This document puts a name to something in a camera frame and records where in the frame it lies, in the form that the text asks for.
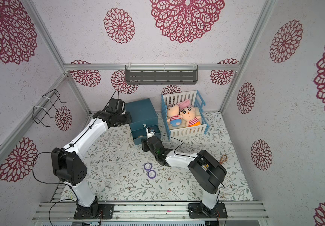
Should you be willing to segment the purple tape roll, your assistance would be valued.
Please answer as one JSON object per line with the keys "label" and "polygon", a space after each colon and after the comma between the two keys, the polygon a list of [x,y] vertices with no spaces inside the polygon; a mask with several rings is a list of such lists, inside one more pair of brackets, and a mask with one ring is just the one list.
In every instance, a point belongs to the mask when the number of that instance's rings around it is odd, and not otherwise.
{"label": "purple tape roll", "polygon": [[149,179],[154,179],[156,177],[156,171],[155,170],[149,170],[147,172],[147,176]]}
{"label": "purple tape roll", "polygon": [[150,171],[152,169],[152,164],[151,163],[145,163],[144,164],[144,170]]}

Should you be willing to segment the teal three-drawer cabinet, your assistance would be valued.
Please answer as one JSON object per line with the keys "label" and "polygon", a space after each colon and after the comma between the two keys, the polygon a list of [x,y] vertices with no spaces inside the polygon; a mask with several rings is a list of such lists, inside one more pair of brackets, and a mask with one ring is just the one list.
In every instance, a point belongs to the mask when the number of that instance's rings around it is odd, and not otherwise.
{"label": "teal three-drawer cabinet", "polygon": [[158,125],[158,115],[149,98],[129,102],[125,110],[131,115],[130,131]]}

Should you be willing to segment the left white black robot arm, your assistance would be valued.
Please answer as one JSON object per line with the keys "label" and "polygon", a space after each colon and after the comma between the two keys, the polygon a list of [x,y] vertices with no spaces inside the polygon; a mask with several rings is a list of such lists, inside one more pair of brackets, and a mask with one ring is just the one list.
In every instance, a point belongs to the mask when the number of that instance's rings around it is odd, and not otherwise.
{"label": "left white black robot arm", "polygon": [[51,152],[53,174],[65,182],[77,198],[75,219],[97,218],[100,209],[98,198],[90,189],[86,178],[84,156],[91,145],[109,128],[131,123],[125,102],[111,98],[103,110],[97,111],[87,126],[63,148]]}

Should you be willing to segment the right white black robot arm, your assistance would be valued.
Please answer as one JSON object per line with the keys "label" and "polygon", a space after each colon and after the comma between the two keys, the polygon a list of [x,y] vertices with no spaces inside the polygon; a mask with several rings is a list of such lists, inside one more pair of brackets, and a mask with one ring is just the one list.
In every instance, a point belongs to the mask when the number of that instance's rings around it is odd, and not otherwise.
{"label": "right white black robot arm", "polygon": [[227,171],[208,151],[176,153],[165,148],[161,139],[156,136],[142,140],[142,150],[150,152],[161,166],[190,170],[203,189],[202,200],[188,204],[191,219],[227,218],[225,204],[218,201]]}

